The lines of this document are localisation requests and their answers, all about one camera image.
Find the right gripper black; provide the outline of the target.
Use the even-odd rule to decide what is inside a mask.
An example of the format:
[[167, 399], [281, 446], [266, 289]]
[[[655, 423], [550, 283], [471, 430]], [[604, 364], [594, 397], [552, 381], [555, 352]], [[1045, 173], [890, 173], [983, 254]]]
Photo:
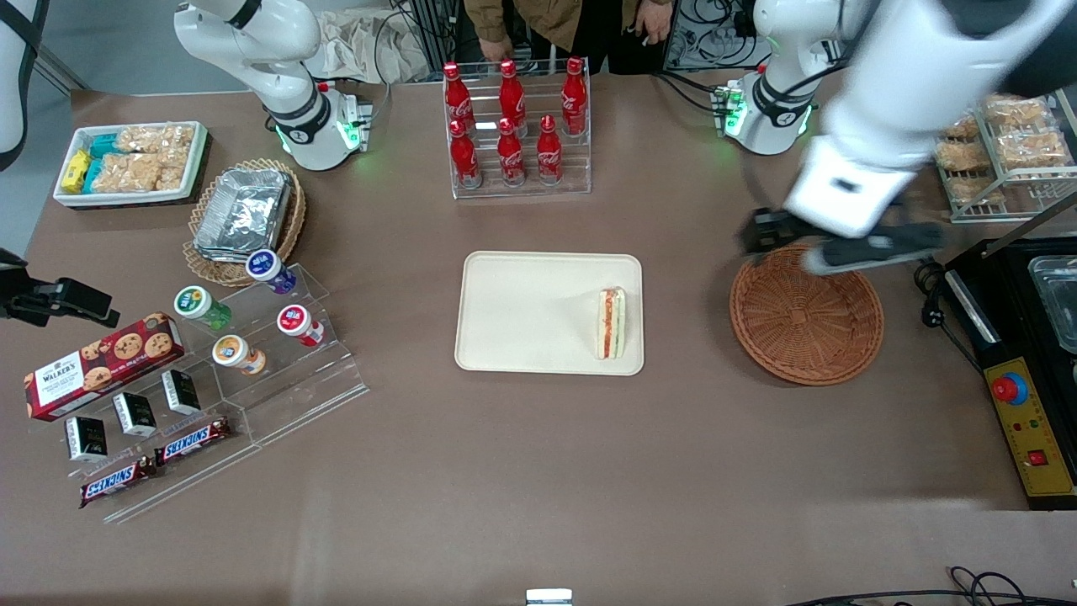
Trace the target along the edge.
[[27, 262], [1, 249], [1, 318], [46, 327], [51, 318], [80, 318], [104, 327], [118, 326], [112, 296], [74, 279], [34, 279]]

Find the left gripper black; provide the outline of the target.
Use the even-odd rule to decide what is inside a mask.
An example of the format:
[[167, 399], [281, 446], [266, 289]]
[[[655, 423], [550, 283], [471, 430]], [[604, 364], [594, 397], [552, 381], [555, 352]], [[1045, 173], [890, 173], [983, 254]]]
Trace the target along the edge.
[[740, 231], [746, 256], [768, 256], [805, 238], [812, 244], [801, 257], [801, 265], [811, 274], [843, 274], [923, 260], [945, 248], [945, 230], [935, 223], [878, 224], [865, 237], [845, 238], [767, 207], [754, 210]]

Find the person's left hand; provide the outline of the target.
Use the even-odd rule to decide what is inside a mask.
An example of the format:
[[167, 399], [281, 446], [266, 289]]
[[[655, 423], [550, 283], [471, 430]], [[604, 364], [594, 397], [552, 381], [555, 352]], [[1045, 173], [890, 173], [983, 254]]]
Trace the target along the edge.
[[673, 8], [671, 1], [639, 1], [632, 31], [643, 37], [643, 45], [658, 45], [671, 31]]

